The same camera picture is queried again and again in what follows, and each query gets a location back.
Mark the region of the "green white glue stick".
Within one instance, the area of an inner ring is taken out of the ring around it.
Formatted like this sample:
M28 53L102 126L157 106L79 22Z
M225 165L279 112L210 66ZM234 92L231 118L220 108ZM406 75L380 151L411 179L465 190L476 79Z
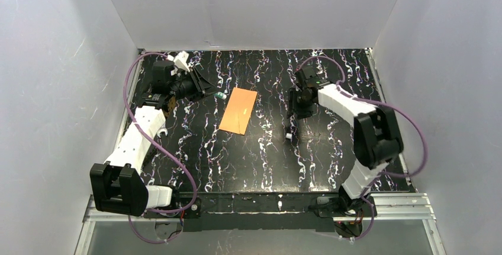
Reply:
M217 92L214 94L217 98L225 100L227 98L227 95L222 93L222 92Z

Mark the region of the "brown paper envelope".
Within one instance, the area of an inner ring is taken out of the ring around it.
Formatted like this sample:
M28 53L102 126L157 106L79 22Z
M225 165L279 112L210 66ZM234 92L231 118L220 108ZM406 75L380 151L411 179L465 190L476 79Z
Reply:
M256 91L234 88L218 129L245 135L257 96Z

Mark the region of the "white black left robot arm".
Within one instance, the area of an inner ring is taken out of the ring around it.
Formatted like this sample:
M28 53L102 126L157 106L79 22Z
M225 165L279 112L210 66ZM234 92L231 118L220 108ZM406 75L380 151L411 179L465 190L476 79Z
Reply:
M218 92L198 69L181 58L156 61L150 73L151 90L136 106L118 146L89 172L99 211L138 217L148 209L174 207L173 188L142 181L144 159L178 100L199 101Z

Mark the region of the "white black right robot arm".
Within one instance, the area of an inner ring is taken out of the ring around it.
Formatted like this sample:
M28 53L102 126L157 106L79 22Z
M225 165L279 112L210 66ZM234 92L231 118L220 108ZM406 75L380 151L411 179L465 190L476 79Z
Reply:
M318 105L352 127L356 161L339 193L350 200L365 196L371 182L404 149L395 111L359 101L340 85L321 78L312 66L303 66L295 77L296 84L288 92L287 116L309 118Z

